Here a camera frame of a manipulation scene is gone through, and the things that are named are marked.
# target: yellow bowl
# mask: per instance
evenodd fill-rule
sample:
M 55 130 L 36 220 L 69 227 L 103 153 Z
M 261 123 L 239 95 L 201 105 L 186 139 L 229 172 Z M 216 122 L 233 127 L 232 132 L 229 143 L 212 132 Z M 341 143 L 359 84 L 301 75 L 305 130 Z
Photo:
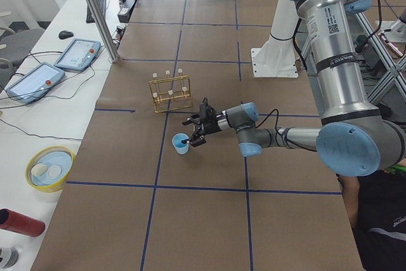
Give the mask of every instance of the yellow bowl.
M 36 165 L 37 161 L 40 158 L 44 157 L 45 155 L 47 155 L 51 152 L 66 152 L 72 160 L 72 165 L 75 161 L 75 154 L 73 153 L 73 151 L 71 151 L 63 146 L 51 146 L 46 149 L 43 149 L 30 160 L 30 162 L 28 163 L 27 168 L 25 170 L 25 179 L 29 185 L 31 185 L 32 187 L 40 190 L 41 192 L 45 192 L 45 193 L 53 193 L 53 192 L 57 192 L 57 191 L 63 189 L 63 186 L 65 185 L 65 182 L 70 173 L 70 169 L 72 168 L 72 166 L 70 166 L 70 169 L 65 174 L 65 176 L 63 176 L 60 180 L 58 180 L 57 182 L 55 182 L 51 185 L 45 185 L 42 187 L 35 185 L 34 182 L 32 182 L 31 169 Z

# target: black keyboard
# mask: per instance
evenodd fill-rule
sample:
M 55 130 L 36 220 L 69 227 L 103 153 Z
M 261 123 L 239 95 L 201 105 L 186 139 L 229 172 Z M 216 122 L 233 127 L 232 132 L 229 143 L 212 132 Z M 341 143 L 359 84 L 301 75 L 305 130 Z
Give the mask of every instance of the black keyboard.
M 101 12 L 103 13 L 103 16 L 106 16 L 106 0 L 97 0 L 99 3 L 99 7 L 101 9 Z M 86 23 L 92 23 L 95 22 L 95 19 L 93 18 L 90 8 L 88 6 L 88 12 L 86 14 Z

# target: tablet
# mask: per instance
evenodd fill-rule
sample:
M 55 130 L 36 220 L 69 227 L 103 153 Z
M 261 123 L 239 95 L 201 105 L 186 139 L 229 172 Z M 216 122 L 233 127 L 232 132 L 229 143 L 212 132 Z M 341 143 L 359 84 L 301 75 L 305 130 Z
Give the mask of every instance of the tablet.
M 88 68 L 100 49 L 100 42 L 75 38 L 54 63 L 55 67 L 72 72 Z
M 42 98 L 54 85 L 64 77 L 65 71 L 49 63 L 41 63 L 17 82 L 6 88 L 13 100 L 32 103 Z

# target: light blue cup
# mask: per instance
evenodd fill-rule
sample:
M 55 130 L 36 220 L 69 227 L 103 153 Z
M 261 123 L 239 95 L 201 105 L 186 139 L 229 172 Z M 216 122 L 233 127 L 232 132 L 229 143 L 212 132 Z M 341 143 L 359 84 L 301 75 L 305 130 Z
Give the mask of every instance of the light blue cup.
M 184 155 L 189 150 L 189 143 L 183 144 L 182 140 L 189 139 L 189 136 L 184 133 L 178 133 L 172 138 L 172 145 L 176 152 L 180 155 Z

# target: red bottle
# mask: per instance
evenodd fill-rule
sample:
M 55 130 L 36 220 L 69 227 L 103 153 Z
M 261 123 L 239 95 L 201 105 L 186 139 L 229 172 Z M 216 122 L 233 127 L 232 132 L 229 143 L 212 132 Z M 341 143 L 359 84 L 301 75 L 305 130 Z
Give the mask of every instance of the red bottle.
M 9 209 L 0 209 L 0 228 L 37 237 L 45 230 L 45 223 Z

